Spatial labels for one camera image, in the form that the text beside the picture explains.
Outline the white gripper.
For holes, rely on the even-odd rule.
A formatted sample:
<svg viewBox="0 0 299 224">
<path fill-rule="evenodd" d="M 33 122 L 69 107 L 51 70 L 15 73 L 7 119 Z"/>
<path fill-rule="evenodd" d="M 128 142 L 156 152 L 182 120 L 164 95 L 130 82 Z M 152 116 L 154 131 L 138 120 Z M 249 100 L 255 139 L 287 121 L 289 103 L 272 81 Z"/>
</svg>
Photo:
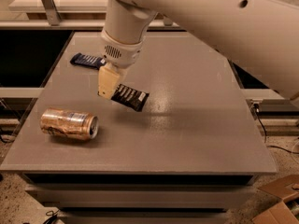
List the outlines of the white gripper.
<svg viewBox="0 0 299 224">
<path fill-rule="evenodd" d="M 106 30 L 100 34 L 100 53 L 109 63 L 99 69 L 98 94 L 111 99 L 119 84 L 124 80 L 125 68 L 134 64 L 140 54 L 143 42 L 136 44 L 121 43 L 112 38 Z"/>
</svg>

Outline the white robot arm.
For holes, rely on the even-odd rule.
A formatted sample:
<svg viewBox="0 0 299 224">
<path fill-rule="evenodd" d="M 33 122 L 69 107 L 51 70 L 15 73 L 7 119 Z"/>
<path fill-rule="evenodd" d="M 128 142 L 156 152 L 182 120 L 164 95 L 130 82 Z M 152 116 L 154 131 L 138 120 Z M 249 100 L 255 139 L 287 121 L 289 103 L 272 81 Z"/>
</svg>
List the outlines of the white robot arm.
<svg viewBox="0 0 299 224">
<path fill-rule="evenodd" d="M 158 14 L 299 106 L 299 7 L 277 0 L 108 0 L 100 52 L 122 73 Z"/>
</svg>

